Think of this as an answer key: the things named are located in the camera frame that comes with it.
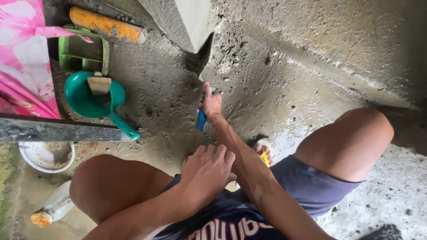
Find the metal bar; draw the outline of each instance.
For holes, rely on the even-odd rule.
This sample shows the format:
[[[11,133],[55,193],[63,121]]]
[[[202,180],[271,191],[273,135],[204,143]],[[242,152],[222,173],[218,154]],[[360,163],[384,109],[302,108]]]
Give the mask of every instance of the metal bar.
[[[132,141],[113,125],[0,113],[0,142]]]

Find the green container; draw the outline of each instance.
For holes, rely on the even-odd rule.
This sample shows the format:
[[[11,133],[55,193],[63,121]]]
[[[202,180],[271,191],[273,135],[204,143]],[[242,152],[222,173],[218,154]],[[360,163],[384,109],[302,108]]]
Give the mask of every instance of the green container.
[[[65,29],[90,38],[94,43],[87,43],[79,36],[59,38],[59,66],[66,73],[78,71],[99,71],[108,75],[110,47],[108,42],[87,28],[66,25]]]

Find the right hand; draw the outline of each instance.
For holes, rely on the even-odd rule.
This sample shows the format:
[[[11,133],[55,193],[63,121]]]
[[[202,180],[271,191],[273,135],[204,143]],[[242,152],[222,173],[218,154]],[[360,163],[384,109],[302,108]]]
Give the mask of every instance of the right hand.
[[[225,186],[236,180],[231,166],[236,155],[224,145],[200,146],[189,156],[182,167],[181,184],[192,196],[192,204],[197,211],[214,200]]]
[[[208,123],[213,124],[213,118],[221,116],[221,102],[222,98],[218,91],[212,94],[212,87],[208,82],[203,84],[203,92],[205,93],[205,100],[200,98],[200,103],[197,105],[197,112],[203,106],[203,111],[208,118]]]

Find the forearm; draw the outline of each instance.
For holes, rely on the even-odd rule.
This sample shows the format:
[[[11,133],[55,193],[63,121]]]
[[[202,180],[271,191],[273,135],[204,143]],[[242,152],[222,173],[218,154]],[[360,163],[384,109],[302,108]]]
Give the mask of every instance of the forearm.
[[[236,155],[232,171],[263,217],[291,240],[333,239],[276,181],[258,154],[246,145],[220,115],[212,119],[222,144]]]
[[[194,215],[186,189],[177,184],[145,202],[124,209],[94,228],[83,240],[152,239],[168,225]]]

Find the orange pipe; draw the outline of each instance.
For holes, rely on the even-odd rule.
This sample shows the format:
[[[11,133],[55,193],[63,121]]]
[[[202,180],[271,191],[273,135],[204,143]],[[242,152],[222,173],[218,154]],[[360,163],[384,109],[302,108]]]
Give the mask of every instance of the orange pipe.
[[[147,31],[145,29],[88,10],[72,7],[70,18],[75,25],[121,38],[125,41],[142,44],[146,41]]]

